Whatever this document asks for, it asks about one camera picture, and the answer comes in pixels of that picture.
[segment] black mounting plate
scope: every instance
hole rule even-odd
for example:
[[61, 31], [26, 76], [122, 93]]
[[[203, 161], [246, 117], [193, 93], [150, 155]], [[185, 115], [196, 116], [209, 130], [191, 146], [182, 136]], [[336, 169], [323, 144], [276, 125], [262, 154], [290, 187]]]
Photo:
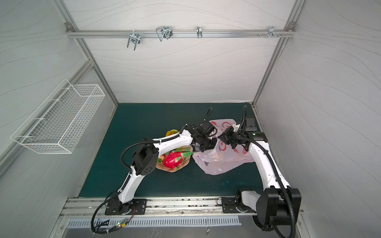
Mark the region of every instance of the black mounting plate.
[[237, 204], [235, 203], [234, 197], [230, 197], [230, 198], [222, 197], [221, 203], [222, 203], [222, 212], [223, 213], [256, 213], [254, 210], [252, 210], [250, 208], [248, 210], [241, 211], [237, 207]]
[[128, 206], [125, 209], [121, 209], [119, 206], [114, 205], [114, 203], [108, 203], [104, 214], [107, 216], [132, 215], [134, 212], [132, 207], [135, 207], [135, 215], [143, 215], [146, 212], [146, 205], [147, 205], [147, 199], [133, 199], [131, 204], [125, 205], [125, 206]]

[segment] black cable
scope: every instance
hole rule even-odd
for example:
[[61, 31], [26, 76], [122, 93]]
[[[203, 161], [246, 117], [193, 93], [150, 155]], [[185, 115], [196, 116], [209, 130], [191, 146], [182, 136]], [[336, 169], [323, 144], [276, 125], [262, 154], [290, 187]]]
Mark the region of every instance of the black cable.
[[206, 121], [209, 119], [210, 115], [212, 115], [212, 112], [213, 112], [213, 108], [210, 107], [210, 108], [208, 109], [208, 111], [207, 111], [207, 114], [206, 114], [204, 120], [203, 120], [202, 122], [200, 122], [200, 123], [197, 123], [197, 124], [195, 124], [195, 125], [191, 125], [191, 126], [198, 126], [198, 125], [201, 125], [202, 123], [206, 122]]
[[241, 124], [239, 125], [237, 135], [240, 135], [242, 132], [243, 124], [245, 123], [246, 120], [246, 115], [247, 115], [247, 106], [243, 106], [243, 112], [242, 112], [242, 117], [241, 117]]
[[93, 216], [91, 217], [91, 222], [90, 222], [90, 230], [91, 230], [92, 232], [97, 233], [97, 234], [107, 234], [107, 233], [110, 233], [110, 232], [113, 232], [113, 231], [116, 231], [116, 230], [119, 230], [119, 229], [120, 229], [119, 227], [113, 226], [113, 227], [110, 228], [108, 231], [105, 230], [105, 231], [101, 231], [101, 232], [99, 232], [99, 231], [98, 231], [98, 228], [95, 229], [95, 227], [94, 227], [94, 219], [95, 219], [95, 216], [96, 216], [97, 212], [99, 211], [99, 209], [100, 209], [103, 205], [105, 205], [106, 203], [108, 203], [110, 200], [112, 200], [112, 199], [114, 199], [116, 196], [118, 196], [120, 193], [121, 193], [121, 192], [117, 192], [117, 193], [115, 194], [115, 196], [113, 196], [113, 197], [111, 197], [111, 198], [105, 200], [103, 203], [101, 203], [101, 205], [99, 205], [99, 206], [97, 207], [97, 209], [95, 209], [95, 212], [94, 212]]
[[166, 141], [170, 141], [170, 140], [173, 140], [177, 137], [179, 137], [180, 135], [175, 135], [173, 137], [170, 137], [170, 138], [167, 138], [167, 139], [162, 139], [161, 141], [159, 140], [150, 140], [150, 141], [139, 141], [139, 142], [136, 142], [136, 143], [133, 143], [132, 145], [128, 146], [127, 148], [125, 148], [122, 152], [122, 154], [120, 155], [120, 162], [122, 163], [122, 165], [124, 165], [128, 170], [129, 170], [129, 173], [132, 174], [132, 169], [130, 168], [130, 166], [128, 166], [126, 164], [126, 162], [124, 162], [124, 156], [126, 154], [126, 152], [131, 149], [132, 147], [136, 146], [136, 145], [139, 145], [139, 144], [157, 144], [157, 143], [161, 143], [161, 142], [166, 142]]
[[276, 225], [272, 225], [274, 227], [274, 230], [275, 232], [278, 234], [279, 237], [281, 238], [294, 238], [295, 237], [295, 233], [296, 233], [296, 221], [295, 221], [295, 213], [294, 213], [294, 208], [292, 207], [292, 203], [291, 203], [291, 200], [290, 200], [290, 197], [286, 191], [286, 188], [284, 187], [283, 183], [282, 183], [282, 180], [278, 174], [278, 170], [274, 164], [274, 161], [272, 160], [271, 156], [269, 155], [269, 152], [263, 148], [258, 142], [250, 139], [250, 138], [245, 138], [245, 137], [239, 137], [239, 139], [243, 139], [243, 140], [246, 140], [248, 142], [251, 142], [253, 144], [255, 144], [256, 146], [258, 146], [263, 152], [264, 154], [266, 155], [266, 157], [269, 159], [270, 161], [270, 164], [271, 164], [271, 168], [272, 170], [274, 171], [274, 174], [275, 174], [275, 178], [277, 179], [277, 182], [280, 186], [280, 192], [281, 192], [281, 195], [282, 198], [286, 201], [286, 204], [287, 204], [287, 208], [288, 208], [288, 213], [289, 213], [289, 216], [291, 218], [291, 231], [290, 231], [290, 235], [288, 237], [285, 237], [281, 234], [281, 232], [278, 230], [277, 226]]
[[112, 192], [110, 192], [108, 195], [107, 195], [107, 197], [105, 198], [105, 201], [109, 198], [109, 196], [111, 196], [111, 194], [112, 193], [114, 193], [114, 192], [116, 192], [116, 191], [112, 191]]
[[107, 221], [104, 221], [104, 222], [100, 223], [99, 225], [96, 225], [96, 226], [94, 227], [94, 229], [96, 230], [96, 232], [98, 232], [98, 229], [99, 229], [101, 226], [103, 226], [103, 225], [108, 225], [107, 223], [108, 223], [109, 221], [110, 221], [110, 220], [107, 220]]
[[216, 132], [213, 134], [213, 135], [209, 135], [208, 137], [212, 137], [212, 136], [215, 136], [216, 134], [217, 134], [217, 128], [215, 129], [216, 130]]
[[[221, 204], [218, 204], [218, 199], [219, 199], [219, 198], [221, 198]], [[221, 196], [217, 198], [217, 200], [216, 200], [216, 204], [217, 204], [217, 206], [221, 206], [221, 207], [224, 206], [224, 205], [227, 206], [227, 204], [223, 204], [223, 203], [222, 203], [222, 198], [223, 198], [223, 197], [221, 197]]]

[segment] white wall panel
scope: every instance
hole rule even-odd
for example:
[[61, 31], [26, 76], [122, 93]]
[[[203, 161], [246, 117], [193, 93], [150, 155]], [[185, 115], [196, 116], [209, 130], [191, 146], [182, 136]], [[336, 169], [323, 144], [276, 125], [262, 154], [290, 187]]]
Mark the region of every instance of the white wall panel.
[[[0, 3], [0, 154], [10, 135], [86, 62], [51, 0]], [[80, 83], [100, 84], [94, 72]], [[48, 237], [68, 197], [76, 196], [110, 122], [106, 96], [70, 155], [24, 149], [0, 179], [0, 237]]]
[[282, 29], [294, 0], [64, 0], [81, 30]]
[[381, 235], [380, 13], [308, 0], [257, 104], [311, 237]]
[[[105, 92], [93, 70], [78, 84], [98, 84]], [[67, 198], [78, 195], [113, 110], [106, 95], [72, 154], [39, 155], [23, 150], [0, 179], [1, 237], [49, 236]]]
[[248, 102], [277, 39], [87, 39], [119, 102]]
[[50, 0], [3, 1], [0, 22], [1, 155], [12, 133], [86, 58]]

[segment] hanging rail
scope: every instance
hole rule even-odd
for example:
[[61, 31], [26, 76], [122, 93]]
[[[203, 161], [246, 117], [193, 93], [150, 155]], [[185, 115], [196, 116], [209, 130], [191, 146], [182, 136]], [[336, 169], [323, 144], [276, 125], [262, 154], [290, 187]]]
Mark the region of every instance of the hanging rail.
[[[158, 38], [155, 30], [73, 30], [69, 38], [129, 38], [134, 32], [141, 38]], [[171, 38], [199, 38], [197, 30], [172, 30]], [[295, 31], [273, 30], [270, 37], [294, 37]], [[202, 38], [267, 38], [269, 30], [202, 30]]]

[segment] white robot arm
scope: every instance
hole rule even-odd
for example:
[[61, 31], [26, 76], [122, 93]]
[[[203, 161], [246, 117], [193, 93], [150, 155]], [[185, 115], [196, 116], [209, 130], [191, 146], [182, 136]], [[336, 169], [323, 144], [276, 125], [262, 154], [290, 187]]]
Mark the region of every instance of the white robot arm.
[[[195, 143], [200, 145], [202, 152], [213, 149], [217, 138], [211, 135], [216, 128], [207, 121], [208, 115], [210, 115], [209, 112], [202, 123], [191, 126], [185, 125], [181, 132], [175, 135], [153, 140], [145, 138], [144, 141], [136, 143], [139, 145], [136, 146], [136, 151], [133, 154], [134, 162], [130, 167], [130, 172], [118, 190], [117, 196], [108, 200], [106, 212], [112, 209], [113, 213], [110, 214], [121, 215], [130, 211], [136, 189], [143, 178], [155, 169], [157, 159], [162, 154]], [[259, 222], [263, 226], [274, 226], [276, 231], [277, 225], [290, 225], [289, 237], [293, 237], [295, 236], [295, 221], [301, 202], [299, 190], [291, 188], [281, 174], [271, 155], [265, 135], [262, 133], [262, 139], [249, 138], [248, 133], [245, 132], [245, 117], [246, 106], [244, 106], [241, 123], [230, 126], [218, 138], [225, 144], [231, 145], [232, 149], [237, 145], [242, 145], [253, 156], [261, 175], [264, 191], [260, 195], [252, 190], [240, 190], [235, 199], [236, 206], [243, 210], [249, 208], [255, 210]]]

